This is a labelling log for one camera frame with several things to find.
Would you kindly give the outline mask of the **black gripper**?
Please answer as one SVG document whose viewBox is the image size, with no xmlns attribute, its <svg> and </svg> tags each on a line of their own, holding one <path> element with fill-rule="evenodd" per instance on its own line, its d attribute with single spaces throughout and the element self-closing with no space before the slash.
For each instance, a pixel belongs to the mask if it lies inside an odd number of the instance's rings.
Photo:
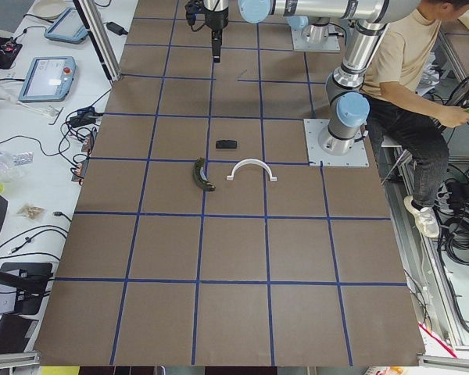
<svg viewBox="0 0 469 375">
<path fill-rule="evenodd" d="M 221 10 L 205 9 L 205 23 L 212 30 L 212 57 L 214 63 L 220 62 L 221 30 L 228 25 L 228 8 Z"/>
</svg>

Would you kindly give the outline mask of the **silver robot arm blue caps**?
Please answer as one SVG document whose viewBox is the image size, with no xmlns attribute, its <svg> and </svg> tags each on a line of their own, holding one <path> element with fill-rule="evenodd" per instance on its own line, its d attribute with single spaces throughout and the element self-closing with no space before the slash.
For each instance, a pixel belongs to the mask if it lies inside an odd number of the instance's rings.
<svg viewBox="0 0 469 375">
<path fill-rule="evenodd" d="M 319 135 L 320 147 L 330 155 L 344 155 L 356 132 L 366 123 L 370 106 L 359 93 L 364 73 L 388 25 L 408 16 L 418 1 L 239 1 L 243 19 L 260 23 L 269 15 L 309 16 L 355 20 L 341 62 L 326 83 L 331 119 Z"/>
</svg>

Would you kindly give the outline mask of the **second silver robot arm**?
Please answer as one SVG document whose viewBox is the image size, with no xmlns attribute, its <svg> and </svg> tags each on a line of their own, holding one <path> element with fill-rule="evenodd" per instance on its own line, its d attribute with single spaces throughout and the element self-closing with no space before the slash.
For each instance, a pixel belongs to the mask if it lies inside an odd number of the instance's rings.
<svg viewBox="0 0 469 375">
<path fill-rule="evenodd" d="M 330 19 L 326 17 L 289 16 L 288 25 L 297 41 L 310 44 L 325 42 L 329 36 Z"/>
</svg>

